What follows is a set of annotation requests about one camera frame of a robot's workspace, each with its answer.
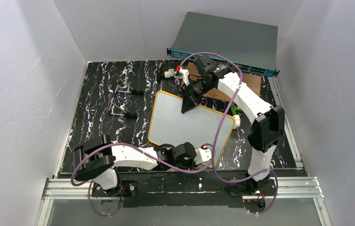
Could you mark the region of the yellow-framed whiteboard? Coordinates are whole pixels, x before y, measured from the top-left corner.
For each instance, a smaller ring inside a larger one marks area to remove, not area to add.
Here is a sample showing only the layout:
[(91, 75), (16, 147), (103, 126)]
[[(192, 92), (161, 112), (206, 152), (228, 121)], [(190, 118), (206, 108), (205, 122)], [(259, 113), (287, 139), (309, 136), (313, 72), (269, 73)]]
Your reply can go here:
[(148, 140), (155, 144), (179, 145), (185, 142), (194, 147), (213, 144), (223, 113), (199, 105), (181, 113), (182, 98), (165, 91), (155, 95)]

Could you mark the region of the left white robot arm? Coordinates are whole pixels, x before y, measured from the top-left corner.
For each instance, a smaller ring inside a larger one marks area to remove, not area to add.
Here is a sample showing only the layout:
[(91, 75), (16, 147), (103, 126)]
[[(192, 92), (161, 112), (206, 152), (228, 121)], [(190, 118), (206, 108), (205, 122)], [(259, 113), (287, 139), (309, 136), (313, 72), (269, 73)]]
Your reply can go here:
[(104, 190), (118, 186), (116, 167), (140, 168), (142, 170), (167, 171), (171, 168), (193, 170), (203, 160), (198, 148), (185, 142), (173, 146), (138, 148), (125, 143), (110, 143), (110, 136), (102, 135), (77, 145), (73, 150), (74, 171), (72, 181), (92, 180)]

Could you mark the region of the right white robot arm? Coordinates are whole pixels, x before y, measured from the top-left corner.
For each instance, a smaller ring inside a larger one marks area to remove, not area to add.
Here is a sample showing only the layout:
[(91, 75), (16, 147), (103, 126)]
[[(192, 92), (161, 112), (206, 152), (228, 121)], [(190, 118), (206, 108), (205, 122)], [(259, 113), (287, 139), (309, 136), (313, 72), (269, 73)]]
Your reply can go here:
[(216, 64), (210, 52), (198, 52), (187, 56), (176, 68), (183, 75), (183, 104), (181, 112), (186, 113), (199, 105), (205, 93), (217, 89), (230, 98), (228, 109), (236, 104), (251, 123), (247, 141), (252, 155), (246, 177), (235, 183), (244, 183), (248, 190), (260, 190), (269, 181), (272, 154), (282, 137), (285, 125), (285, 111), (273, 106), (256, 95), (243, 82), (243, 73), (228, 59)]

